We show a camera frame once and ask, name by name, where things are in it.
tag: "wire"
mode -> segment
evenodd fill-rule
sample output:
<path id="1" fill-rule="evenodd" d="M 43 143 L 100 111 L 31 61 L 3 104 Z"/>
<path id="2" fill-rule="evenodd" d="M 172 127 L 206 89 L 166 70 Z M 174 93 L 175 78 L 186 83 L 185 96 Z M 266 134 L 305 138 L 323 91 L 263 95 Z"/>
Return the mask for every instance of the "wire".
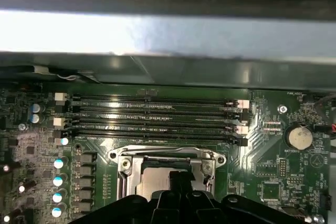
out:
<path id="1" fill-rule="evenodd" d="M 79 76 L 76 76 L 76 75 L 70 75 L 70 76 L 61 76 L 59 74 L 57 74 L 57 77 L 61 78 L 61 79 L 64 79 L 64 80 L 67 80 L 67 81 L 75 81 L 79 78 Z"/>
<path id="2" fill-rule="evenodd" d="M 323 108 L 324 103 L 329 102 L 330 100 L 332 100 L 334 98 L 336 98 L 336 94 L 331 94 L 331 95 L 328 95 L 326 97 L 321 98 L 319 101 L 317 101 L 314 104 L 314 108 L 315 108 L 317 114 L 320 117 L 322 117 L 322 119 L 330 125 L 333 123 L 333 120 L 331 118 L 327 117 L 327 115 L 325 114 L 325 112 L 323 111 L 322 108 Z"/>

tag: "motherboard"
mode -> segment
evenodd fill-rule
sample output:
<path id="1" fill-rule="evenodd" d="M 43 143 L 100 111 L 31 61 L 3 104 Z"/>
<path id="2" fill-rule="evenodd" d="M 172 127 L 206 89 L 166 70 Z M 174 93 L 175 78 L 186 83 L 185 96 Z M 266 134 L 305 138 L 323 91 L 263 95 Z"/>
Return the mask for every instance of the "motherboard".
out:
<path id="1" fill-rule="evenodd" d="M 331 127 L 314 107 L 326 95 L 2 83 L 1 219 L 69 223 L 116 201 L 119 165 L 113 150 L 145 145 L 218 153 L 211 188 L 217 200 L 238 194 L 327 223 Z"/>

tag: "capacitor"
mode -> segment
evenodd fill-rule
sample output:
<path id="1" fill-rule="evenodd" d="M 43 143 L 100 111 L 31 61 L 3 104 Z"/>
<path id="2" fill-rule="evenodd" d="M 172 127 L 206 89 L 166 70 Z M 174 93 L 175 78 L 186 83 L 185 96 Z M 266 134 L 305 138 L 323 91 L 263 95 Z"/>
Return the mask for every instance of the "capacitor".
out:
<path id="1" fill-rule="evenodd" d="M 322 215 L 314 215 L 313 216 L 313 221 L 316 224 L 324 224 L 326 222 Z"/>
<path id="2" fill-rule="evenodd" d="M 29 180 L 24 182 L 23 184 L 21 184 L 19 186 L 19 193 L 24 193 L 25 191 L 32 189 L 33 187 L 35 187 L 37 184 L 35 182 L 35 180 Z"/>
<path id="3" fill-rule="evenodd" d="M 313 134 L 307 127 L 294 125 L 286 131 L 286 140 L 291 147 L 303 151 L 311 146 L 313 142 Z"/>
<path id="4" fill-rule="evenodd" d="M 32 106 L 30 106 L 30 110 L 33 113 L 40 113 L 44 112 L 46 110 L 46 107 L 43 104 L 34 103 Z"/>
<path id="5" fill-rule="evenodd" d="M 53 179 L 52 183 L 54 184 L 54 186 L 61 186 L 67 180 L 68 180 L 68 175 L 65 173 L 61 173 L 60 175 L 57 175 Z"/>
<path id="6" fill-rule="evenodd" d="M 4 222 L 8 223 L 20 215 L 22 215 L 22 210 L 19 208 L 16 208 L 4 216 Z"/>
<path id="7" fill-rule="evenodd" d="M 69 143 L 69 139 L 67 139 L 66 137 L 63 137 L 61 139 L 61 145 L 67 145 Z"/>
<path id="8" fill-rule="evenodd" d="M 56 169 L 61 169 L 63 166 L 67 165 L 69 159 L 66 156 L 58 158 L 54 161 L 54 167 Z"/>
<path id="9" fill-rule="evenodd" d="M 62 215 L 63 212 L 65 212 L 67 210 L 67 205 L 65 205 L 64 203 L 59 203 L 57 204 L 56 207 L 54 207 L 51 211 L 51 215 L 54 218 L 58 218 Z"/>
<path id="10" fill-rule="evenodd" d="M 42 123 L 45 119 L 45 116 L 42 114 L 32 114 L 30 117 L 30 121 L 32 123 Z"/>
<path id="11" fill-rule="evenodd" d="M 28 129 L 28 125 L 26 123 L 21 123 L 18 125 L 19 131 L 26 131 Z"/>
<path id="12" fill-rule="evenodd" d="M 12 172 L 15 169 L 18 169 L 21 167 L 21 163 L 20 162 L 12 162 L 9 164 L 6 164 L 3 166 L 3 171 L 6 173 Z"/>
<path id="13" fill-rule="evenodd" d="M 66 196 L 68 195 L 68 191 L 64 188 L 58 190 L 53 196 L 52 200 L 55 203 L 60 203 Z"/>

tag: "green circuit board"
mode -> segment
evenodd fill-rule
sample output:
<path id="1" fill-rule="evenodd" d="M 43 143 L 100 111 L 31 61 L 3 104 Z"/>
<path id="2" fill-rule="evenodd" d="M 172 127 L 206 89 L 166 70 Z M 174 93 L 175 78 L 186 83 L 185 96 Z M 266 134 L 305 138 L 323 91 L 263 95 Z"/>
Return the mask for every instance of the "green circuit board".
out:
<path id="1" fill-rule="evenodd" d="M 7 185 L 0 192 L 2 216 L 21 208 L 33 214 L 26 223 L 68 223 L 114 202 L 117 165 L 108 159 L 108 151 L 145 144 L 190 145 L 224 154 L 227 162 L 216 170 L 215 199 L 239 194 L 276 209 L 303 209 L 307 216 L 327 219 L 330 137 L 316 128 L 324 122 L 314 109 L 316 96 L 309 93 L 48 82 L 8 84 L 0 92 L 0 161 L 21 164 L 1 178 Z M 249 106 L 238 108 L 232 100 L 249 101 Z M 43 111 L 34 113 L 33 104 L 42 104 Z M 22 124 L 26 129 L 19 129 Z M 248 127 L 248 133 L 223 130 L 228 125 Z M 313 136 L 304 150 L 288 143 L 289 132 L 298 127 Z M 60 142 L 60 131 L 68 144 Z M 76 183 L 85 155 L 93 169 L 85 177 L 91 196 L 82 211 Z M 67 162 L 56 169 L 54 161 L 61 157 Z M 53 179 L 59 174 L 67 179 L 57 187 Z M 22 182 L 32 179 L 37 183 L 33 189 L 18 192 Z M 60 188 L 67 192 L 61 202 L 64 212 L 54 218 L 51 212 L 58 204 L 52 196 Z"/>

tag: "mounting screw hole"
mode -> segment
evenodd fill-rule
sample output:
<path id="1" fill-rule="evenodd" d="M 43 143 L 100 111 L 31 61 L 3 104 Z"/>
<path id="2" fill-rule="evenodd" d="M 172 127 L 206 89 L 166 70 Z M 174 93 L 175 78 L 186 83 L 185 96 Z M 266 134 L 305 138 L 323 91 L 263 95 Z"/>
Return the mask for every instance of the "mounting screw hole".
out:
<path id="1" fill-rule="evenodd" d="M 218 161 L 220 164 L 224 163 L 224 159 L 223 159 L 222 157 L 219 157 L 219 158 L 217 159 L 217 161 Z"/>

